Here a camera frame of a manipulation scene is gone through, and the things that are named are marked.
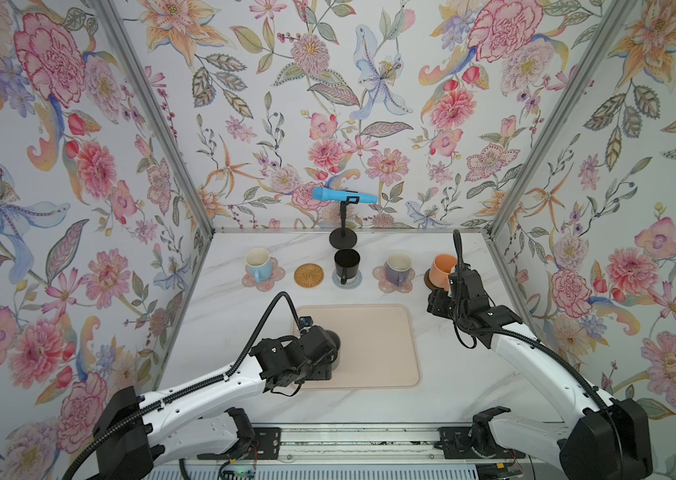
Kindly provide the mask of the orange cup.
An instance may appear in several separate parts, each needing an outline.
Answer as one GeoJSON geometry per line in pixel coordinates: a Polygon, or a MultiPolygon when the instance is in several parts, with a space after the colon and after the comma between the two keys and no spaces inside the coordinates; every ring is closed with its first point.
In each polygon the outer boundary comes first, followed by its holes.
{"type": "Polygon", "coordinates": [[[456,267],[458,259],[451,254],[440,254],[432,262],[429,270],[429,282],[435,288],[450,290],[449,276],[456,267]]]}

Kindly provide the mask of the brown wooden round coaster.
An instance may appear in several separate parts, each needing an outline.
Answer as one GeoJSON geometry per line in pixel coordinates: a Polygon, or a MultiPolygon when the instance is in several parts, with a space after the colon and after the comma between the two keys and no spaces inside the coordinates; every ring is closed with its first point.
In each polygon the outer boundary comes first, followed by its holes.
{"type": "Polygon", "coordinates": [[[425,272],[425,274],[424,274],[424,283],[425,283],[426,287],[427,287],[429,290],[431,290],[431,291],[442,290],[442,287],[437,286],[436,284],[434,284],[434,283],[431,281],[431,278],[430,278],[430,271],[429,271],[429,270],[427,270],[427,271],[425,272]]]}

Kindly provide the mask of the white cup with purple outside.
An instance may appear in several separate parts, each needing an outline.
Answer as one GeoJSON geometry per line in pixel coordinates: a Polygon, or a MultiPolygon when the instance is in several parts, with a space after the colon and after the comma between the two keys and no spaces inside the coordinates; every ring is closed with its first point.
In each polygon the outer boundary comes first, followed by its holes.
{"type": "Polygon", "coordinates": [[[404,252],[395,252],[387,257],[385,275],[389,283],[395,287],[403,287],[410,277],[412,258],[404,252]]]}

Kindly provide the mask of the woven rattan round coaster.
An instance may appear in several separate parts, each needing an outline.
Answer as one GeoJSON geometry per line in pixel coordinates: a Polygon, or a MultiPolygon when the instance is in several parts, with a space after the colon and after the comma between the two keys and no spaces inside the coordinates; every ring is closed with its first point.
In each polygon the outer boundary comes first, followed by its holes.
{"type": "Polygon", "coordinates": [[[324,278],[323,268],[315,263],[303,264],[294,272],[294,280],[302,288],[315,288],[323,282],[324,278]]]}

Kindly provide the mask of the light blue cup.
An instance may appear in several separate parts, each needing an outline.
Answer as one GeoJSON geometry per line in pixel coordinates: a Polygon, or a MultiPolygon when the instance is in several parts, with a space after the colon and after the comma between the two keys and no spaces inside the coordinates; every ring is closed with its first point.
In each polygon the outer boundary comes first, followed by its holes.
{"type": "Polygon", "coordinates": [[[273,275],[270,252],[265,248],[251,249],[245,256],[246,268],[256,283],[268,281],[273,275]]]}

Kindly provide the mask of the blue woven round coaster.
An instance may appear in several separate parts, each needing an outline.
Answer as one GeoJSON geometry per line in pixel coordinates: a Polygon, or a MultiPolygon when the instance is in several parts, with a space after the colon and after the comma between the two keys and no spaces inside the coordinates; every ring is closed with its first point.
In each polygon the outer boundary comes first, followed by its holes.
{"type": "Polygon", "coordinates": [[[357,275],[353,278],[349,278],[346,283],[342,283],[341,277],[338,275],[337,271],[332,273],[332,281],[334,285],[343,290],[352,290],[358,288],[363,281],[363,275],[361,271],[357,272],[357,275]]]}

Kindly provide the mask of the black cup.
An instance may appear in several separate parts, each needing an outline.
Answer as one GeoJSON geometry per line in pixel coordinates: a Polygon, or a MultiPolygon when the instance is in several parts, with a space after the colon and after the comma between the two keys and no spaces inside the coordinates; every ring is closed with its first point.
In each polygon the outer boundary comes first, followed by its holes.
{"type": "Polygon", "coordinates": [[[354,249],[340,249],[335,253],[336,275],[340,285],[353,283],[359,276],[361,255],[354,249]]]}

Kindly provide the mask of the grey cup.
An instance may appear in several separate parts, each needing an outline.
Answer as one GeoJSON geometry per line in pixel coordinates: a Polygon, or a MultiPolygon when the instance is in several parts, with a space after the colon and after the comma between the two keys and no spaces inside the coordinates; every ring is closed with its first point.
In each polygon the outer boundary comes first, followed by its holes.
{"type": "Polygon", "coordinates": [[[326,357],[325,361],[330,366],[331,370],[335,370],[338,367],[340,361],[341,339],[340,336],[332,330],[327,330],[326,333],[333,343],[333,348],[331,353],[326,357]]]}

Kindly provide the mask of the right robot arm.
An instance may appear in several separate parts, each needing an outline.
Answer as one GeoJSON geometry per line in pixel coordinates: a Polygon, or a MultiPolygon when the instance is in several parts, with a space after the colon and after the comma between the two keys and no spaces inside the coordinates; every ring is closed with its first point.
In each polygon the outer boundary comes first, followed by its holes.
{"type": "Polygon", "coordinates": [[[649,418],[633,399],[617,400],[587,380],[559,353],[532,337],[520,316],[497,305],[482,277],[464,260],[453,233],[456,263],[447,289],[428,298],[430,314],[452,322],[468,348],[483,345],[512,364],[559,414],[540,422],[495,406],[475,414],[467,449],[482,458],[519,451],[562,471],[569,479],[647,479],[654,472],[649,418]]]}

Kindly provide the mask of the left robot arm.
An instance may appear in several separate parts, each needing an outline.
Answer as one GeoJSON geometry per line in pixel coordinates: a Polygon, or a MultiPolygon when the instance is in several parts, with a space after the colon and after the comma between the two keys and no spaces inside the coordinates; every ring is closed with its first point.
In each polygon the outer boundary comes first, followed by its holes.
{"type": "Polygon", "coordinates": [[[340,337],[313,325],[299,335],[262,339],[241,361],[182,385],[139,395],[115,393],[93,429],[99,479],[142,479],[155,466],[214,453],[239,457],[253,441],[238,404],[289,386],[326,381],[339,358],[340,337]]]}

